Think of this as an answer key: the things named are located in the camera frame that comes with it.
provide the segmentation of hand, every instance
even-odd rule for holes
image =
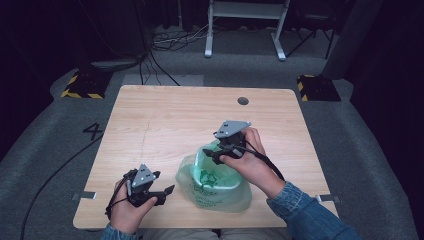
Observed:
[[[119,182],[115,184],[115,189],[118,187]],[[116,195],[115,202],[127,198],[127,186],[123,184],[118,194]],[[122,201],[112,207],[110,217],[110,225],[123,233],[134,234],[140,226],[141,220],[152,209],[158,199],[152,197],[140,207],[134,207],[129,201]]]
[[[246,128],[243,130],[243,134],[246,141],[259,153],[266,155],[258,130],[255,128]],[[255,151],[249,144],[246,145],[248,149]],[[240,159],[222,155],[219,160],[224,162],[227,166],[234,168],[247,181],[259,187],[268,198],[277,196],[285,186],[285,182],[278,178],[271,168],[252,153],[245,152]]]

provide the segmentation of green plastic bag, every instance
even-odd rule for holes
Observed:
[[[218,151],[218,141],[201,147],[181,162],[175,176],[184,194],[198,207],[214,211],[242,212],[252,201],[250,184],[234,169],[216,165],[202,149]]]

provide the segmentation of white metal frame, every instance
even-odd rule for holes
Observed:
[[[240,3],[240,2],[220,2],[209,1],[208,16],[208,35],[206,38],[205,57],[212,57],[213,43],[213,18],[214,17],[238,17],[238,18],[260,18],[260,19],[279,19],[277,31],[271,33],[275,50],[280,61],[286,60],[279,37],[283,28],[284,19],[290,0],[285,0],[284,4],[264,4],[264,3]]]

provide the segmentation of denim sleeve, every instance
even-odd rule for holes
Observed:
[[[290,182],[267,203],[287,223],[290,235],[296,240],[361,239],[352,227]]]
[[[122,233],[108,224],[103,232],[101,240],[138,240],[138,236]]]

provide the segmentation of person's arm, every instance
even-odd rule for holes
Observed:
[[[243,131],[246,140],[265,155],[259,133],[254,128]],[[274,213],[286,223],[295,239],[361,239],[359,235],[325,207],[290,182],[278,178],[260,159],[246,152],[242,158],[221,156],[220,160],[237,170],[247,181],[260,188]]]
[[[127,187],[122,185],[116,195],[116,202],[127,198]],[[112,207],[110,223],[103,232],[102,240],[138,240],[136,235],[141,220],[152,209],[157,201],[156,197],[150,198],[140,207],[134,207],[128,201],[121,201]]]

